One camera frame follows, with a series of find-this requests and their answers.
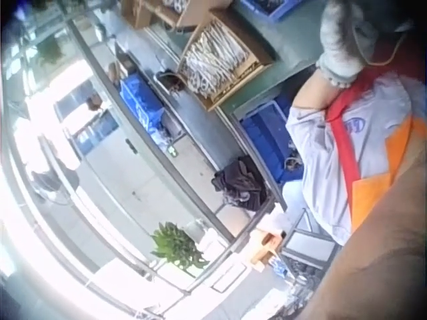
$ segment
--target cardboard box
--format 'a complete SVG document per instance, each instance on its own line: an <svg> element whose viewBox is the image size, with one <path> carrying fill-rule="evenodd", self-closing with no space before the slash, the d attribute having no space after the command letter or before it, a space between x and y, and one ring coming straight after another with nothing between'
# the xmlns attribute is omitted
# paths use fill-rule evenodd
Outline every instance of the cardboard box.
<svg viewBox="0 0 427 320"><path fill-rule="evenodd" d="M153 13L143 5L143 0L121 0L121 16L135 30L151 24Z"/></svg>
<svg viewBox="0 0 427 320"><path fill-rule="evenodd" d="M168 25L175 28L194 27L203 21L210 9L225 9L233 0L188 0L187 8L180 15L170 7L166 7L162 0L142 0L145 7L156 14Z"/></svg>
<svg viewBox="0 0 427 320"><path fill-rule="evenodd" d="M249 35L244 27L238 23L239 19L236 19L236 16L232 12L215 9L210 11L205 16L205 19L193 32L193 35L188 41L187 46L183 50L181 61L179 62L177 68L177 73L184 81L187 79L185 78L185 75L180 72L183 65L183 58L185 57L185 54L189 50L191 44L199 39L201 32L213 20L218 21L229 30L230 34L235 38L235 40L249 53L249 57L236 70L234 70L234 81L223 85L218 93L214 97L211 97L211 99L206 99L203 96L194 93L207 111L214 110L216 107L221 105L238 89L242 88L246 83L259 75L273 63L273 59L262 47L262 44Z"/></svg>

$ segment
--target wire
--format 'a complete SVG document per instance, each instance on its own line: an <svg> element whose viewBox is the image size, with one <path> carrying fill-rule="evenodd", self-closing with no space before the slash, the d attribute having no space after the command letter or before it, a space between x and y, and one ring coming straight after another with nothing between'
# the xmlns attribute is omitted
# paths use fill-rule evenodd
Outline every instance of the wire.
<svg viewBox="0 0 427 320"><path fill-rule="evenodd" d="M372 61L370 61L368 58L366 58L365 54L363 53L363 50L361 50L361 46L360 46L360 42L359 42L359 38L358 38L358 34L357 34L357 32L356 32L356 28L355 28L355 27L353 27L353 36L354 36L354 39L356 40L356 45L357 45L357 47L358 47L358 50L359 50L359 52L360 52L360 55L361 55L361 56L362 56L362 58L365 60L365 62L366 62L368 65L371 65L371 66L373 66L373 67L383 67L383 66L385 66L385 65L390 64L390 63L394 60L394 58L395 58L395 56L396 56L396 54L397 54L397 52L398 52L398 50L399 50L399 48L400 48L401 44L403 43L403 41L405 40L405 38L406 38L406 36L407 36L407 33L403 33L403 34L402 34L402 36L400 36L400 38L399 38L399 40L398 40L398 42L397 42L396 46L394 47L394 50L393 50L392 55L390 56L390 58L389 58L388 60L385 60L385 61L383 61L383 62L372 62Z"/></svg>

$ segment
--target blue crate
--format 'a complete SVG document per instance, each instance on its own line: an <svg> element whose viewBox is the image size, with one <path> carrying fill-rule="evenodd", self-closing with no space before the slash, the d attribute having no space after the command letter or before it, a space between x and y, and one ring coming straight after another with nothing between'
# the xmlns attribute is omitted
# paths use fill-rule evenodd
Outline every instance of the blue crate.
<svg viewBox="0 0 427 320"><path fill-rule="evenodd" d="M285 159L291 154L290 135L286 130L290 105L284 95L279 95L240 121L278 185L300 180L304 173L303 167L295 171L288 171L284 167Z"/></svg>
<svg viewBox="0 0 427 320"><path fill-rule="evenodd" d="M157 127L165 109L151 87L137 73L121 80L120 95L145 130Z"/></svg>
<svg viewBox="0 0 427 320"><path fill-rule="evenodd" d="M256 0L240 0L246 7L251 9L257 15L264 17L271 22L278 22L286 13L291 11L297 5L305 0L284 0L284 2L273 12L268 13Z"/></svg>

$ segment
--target green leaves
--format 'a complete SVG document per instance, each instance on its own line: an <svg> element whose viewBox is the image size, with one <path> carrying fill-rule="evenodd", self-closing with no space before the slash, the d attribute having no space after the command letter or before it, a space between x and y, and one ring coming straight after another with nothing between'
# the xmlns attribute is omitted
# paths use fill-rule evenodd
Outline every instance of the green leaves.
<svg viewBox="0 0 427 320"><path fill-rule="evenodd" d="M187 270L192 265L202 269L209 263L197 250L194 241L174 223L159 223L159 229L151 237L157 245L151 253L180 269Z"/></svg>

